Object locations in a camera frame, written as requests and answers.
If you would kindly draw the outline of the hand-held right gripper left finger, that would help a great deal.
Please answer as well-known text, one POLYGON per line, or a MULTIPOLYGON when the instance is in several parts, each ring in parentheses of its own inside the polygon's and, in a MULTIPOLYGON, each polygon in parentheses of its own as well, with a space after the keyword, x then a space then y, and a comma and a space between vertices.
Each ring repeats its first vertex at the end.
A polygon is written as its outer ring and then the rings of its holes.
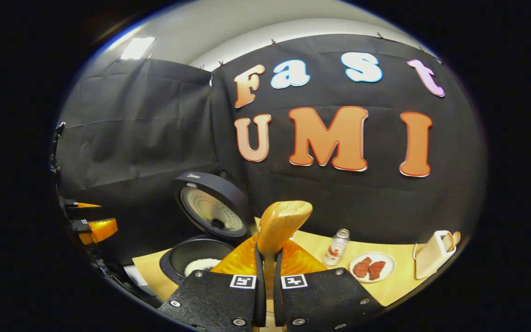
POLYGON ((202 331, 257 331, 266 325, 266 287, 257 237, 236 247, 214 269, 194 270, 159 311, 202 331))

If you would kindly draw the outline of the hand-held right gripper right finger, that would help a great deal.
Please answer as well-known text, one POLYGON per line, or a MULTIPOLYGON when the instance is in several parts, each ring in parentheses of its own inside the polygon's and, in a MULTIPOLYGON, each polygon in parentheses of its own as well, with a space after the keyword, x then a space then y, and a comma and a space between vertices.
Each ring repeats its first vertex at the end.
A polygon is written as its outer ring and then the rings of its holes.
POLYGON ((277 255, 273 303, 286 331, 354 331, 384 312, 348 269, 327 269, 291 240, 277 255))

